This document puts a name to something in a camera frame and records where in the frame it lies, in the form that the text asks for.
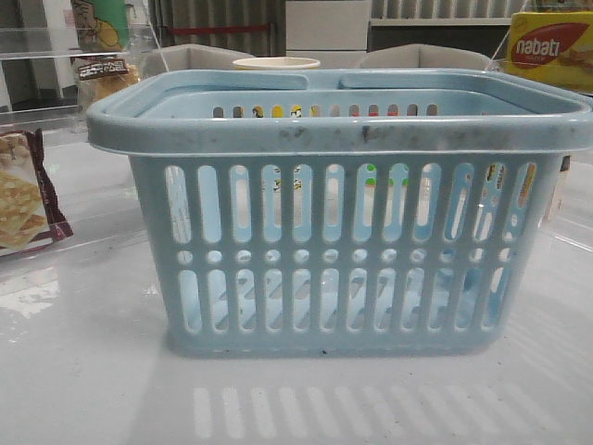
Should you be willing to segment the white cabinet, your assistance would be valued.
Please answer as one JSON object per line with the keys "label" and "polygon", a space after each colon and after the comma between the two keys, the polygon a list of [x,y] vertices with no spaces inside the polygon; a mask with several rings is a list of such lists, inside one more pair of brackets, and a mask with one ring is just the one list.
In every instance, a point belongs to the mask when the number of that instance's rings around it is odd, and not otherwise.
{"label": "white cabinet", "polygon": [[286,49],[366,50],[371,6],[371,1],[287,1]]}

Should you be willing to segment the light blue plastic basket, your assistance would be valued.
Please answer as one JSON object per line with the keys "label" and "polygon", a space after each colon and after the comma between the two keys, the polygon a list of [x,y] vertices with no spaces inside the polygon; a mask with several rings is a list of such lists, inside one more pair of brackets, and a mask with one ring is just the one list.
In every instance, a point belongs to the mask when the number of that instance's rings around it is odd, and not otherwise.
{"label": "light blue plastic basket", "polygon": [[191,356],[466,352],[500,335],[592,100],[501,72],[178,70],[93,103]]}

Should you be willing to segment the green cartoon snack bag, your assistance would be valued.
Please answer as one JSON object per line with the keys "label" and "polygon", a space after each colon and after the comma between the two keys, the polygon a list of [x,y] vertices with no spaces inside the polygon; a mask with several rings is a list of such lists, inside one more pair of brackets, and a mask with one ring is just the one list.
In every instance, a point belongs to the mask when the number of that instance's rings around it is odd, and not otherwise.
{"label": "green cartoon snack bag", "polygon": [[129,43],[126,3],[121,0],[71,0],[80,49],[119,52]]}

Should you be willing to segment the packaged bread brown label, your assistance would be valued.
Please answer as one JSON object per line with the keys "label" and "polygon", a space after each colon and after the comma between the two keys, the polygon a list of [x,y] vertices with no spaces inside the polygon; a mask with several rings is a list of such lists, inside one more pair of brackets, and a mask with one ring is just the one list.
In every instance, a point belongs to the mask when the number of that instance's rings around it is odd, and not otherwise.
{"label": "packaged bread brown label", "polygon": [[76,58],[73,69],[81,111],[141,80],[137,67],[123,57]]}

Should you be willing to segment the cracker snack bag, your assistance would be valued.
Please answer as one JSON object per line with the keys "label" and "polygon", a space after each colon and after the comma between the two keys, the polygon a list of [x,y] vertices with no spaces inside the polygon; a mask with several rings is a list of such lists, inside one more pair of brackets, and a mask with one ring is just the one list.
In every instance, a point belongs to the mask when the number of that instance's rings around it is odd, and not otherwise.
{"label": "cracker snack bag", "polygon": [[37,250],[73,236],[44,167],[43,132],[1,134],[1,255]]}

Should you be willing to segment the clear acrylic display stand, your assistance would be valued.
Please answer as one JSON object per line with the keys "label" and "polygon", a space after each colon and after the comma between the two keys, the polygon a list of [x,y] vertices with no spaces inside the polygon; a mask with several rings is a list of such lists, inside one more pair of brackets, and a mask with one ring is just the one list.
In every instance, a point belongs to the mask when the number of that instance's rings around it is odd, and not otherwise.
{"label": "clear acrylic display stand", "polygon": [[145,57],[159,48],[150,23],[129,23],[121,50],[79,45],[69,28],[1,30],[1,132],[44,132],[45,142],[65,144],[86,137],[84,112],[93,92],[79,94],[78,68],[96,59],[124,58],[144,77]]}

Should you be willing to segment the yellow nabati wafer box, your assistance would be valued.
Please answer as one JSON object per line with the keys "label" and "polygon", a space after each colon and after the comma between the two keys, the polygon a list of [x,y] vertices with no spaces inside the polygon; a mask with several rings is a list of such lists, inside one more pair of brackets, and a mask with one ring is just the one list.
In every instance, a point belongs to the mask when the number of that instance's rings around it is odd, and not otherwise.
{"label": "yellow nabati wafer box", "polygon": [[592,13],[515,13],[511,18],[504,71],[590,94]]}

